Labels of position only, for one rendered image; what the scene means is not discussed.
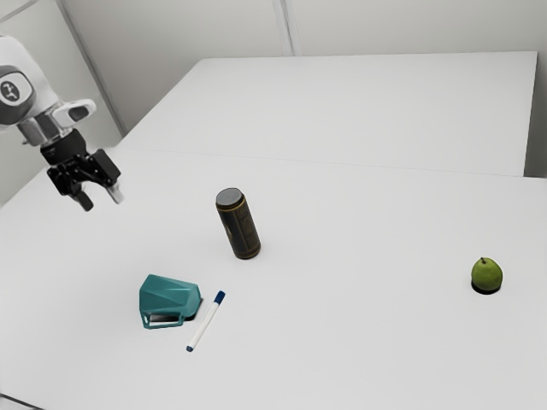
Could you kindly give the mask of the teal faceted mug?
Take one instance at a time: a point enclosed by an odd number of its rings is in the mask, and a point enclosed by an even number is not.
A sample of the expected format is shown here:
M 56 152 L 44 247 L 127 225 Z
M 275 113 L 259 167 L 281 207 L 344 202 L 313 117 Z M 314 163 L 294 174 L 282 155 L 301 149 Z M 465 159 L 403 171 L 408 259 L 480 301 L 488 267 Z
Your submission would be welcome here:
M 147 330 L 182 326 L 201 305 L 197 284 L 149 274 L 139 289 L 139 313 Z

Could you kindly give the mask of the green pear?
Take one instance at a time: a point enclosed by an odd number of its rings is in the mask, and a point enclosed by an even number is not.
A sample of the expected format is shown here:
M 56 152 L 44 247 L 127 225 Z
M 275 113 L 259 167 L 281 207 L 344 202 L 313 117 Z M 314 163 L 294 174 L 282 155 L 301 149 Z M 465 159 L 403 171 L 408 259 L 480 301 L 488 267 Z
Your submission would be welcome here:
M 493 259 L 482 256 L 472 267 L 471 282 L 483 291 L 497 290 L 503 282 L 503 270 Z

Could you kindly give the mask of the dark cylindrical can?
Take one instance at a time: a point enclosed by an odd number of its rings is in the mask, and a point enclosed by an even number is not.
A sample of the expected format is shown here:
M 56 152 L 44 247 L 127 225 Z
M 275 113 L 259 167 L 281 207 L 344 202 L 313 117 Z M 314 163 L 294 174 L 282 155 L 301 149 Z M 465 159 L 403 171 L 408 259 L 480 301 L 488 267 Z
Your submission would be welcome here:
M 261 242 L 244 193 L 235 187 L 221 190 L 215 206 L 235 256 L 241 260 L 257 256 Z

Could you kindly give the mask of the white marker with blue cap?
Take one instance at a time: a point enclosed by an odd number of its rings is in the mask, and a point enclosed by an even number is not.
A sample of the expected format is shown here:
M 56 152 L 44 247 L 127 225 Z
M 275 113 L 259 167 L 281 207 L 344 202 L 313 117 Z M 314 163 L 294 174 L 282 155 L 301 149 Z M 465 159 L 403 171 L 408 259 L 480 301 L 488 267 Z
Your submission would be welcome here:
M 191 340 L 187 343 L 185 347 L 186 352 L 193 352 L 196 348 L 196 346 L 199 344 L 200 340 L 202 339 L 205 331 L 208 329 L 212 319 L 214 318 L 216 312 L 218 311 L 220 305 L 222 304 L 223 300 L 226 297 L 226 292 L 223 290 L 219 290 L 217 292 L 217 295 L 215 296 L 214 301 L 212 302 L 211 306 L 209 307 L 209 310 L 203 317 L 203 320 L 201 321 L 200 325 L 198 326 L 196 332 L 194 333 Z

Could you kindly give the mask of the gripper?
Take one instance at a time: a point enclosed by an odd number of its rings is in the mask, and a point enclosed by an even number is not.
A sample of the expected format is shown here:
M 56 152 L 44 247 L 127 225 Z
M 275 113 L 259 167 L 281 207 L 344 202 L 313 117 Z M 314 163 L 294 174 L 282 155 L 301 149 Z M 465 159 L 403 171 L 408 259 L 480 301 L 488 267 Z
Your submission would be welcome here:
M 94 204 L 83 191 L 84 182 L 102 186 L 116 204 L 123 202 L 118 181 L 120 169 L 103 149 L 89 154 L 78 130 L 42 146 L 40 153 L 50 166 L 46 173 L 59 194 L 69 196 L 85 212 L 91 211 Z

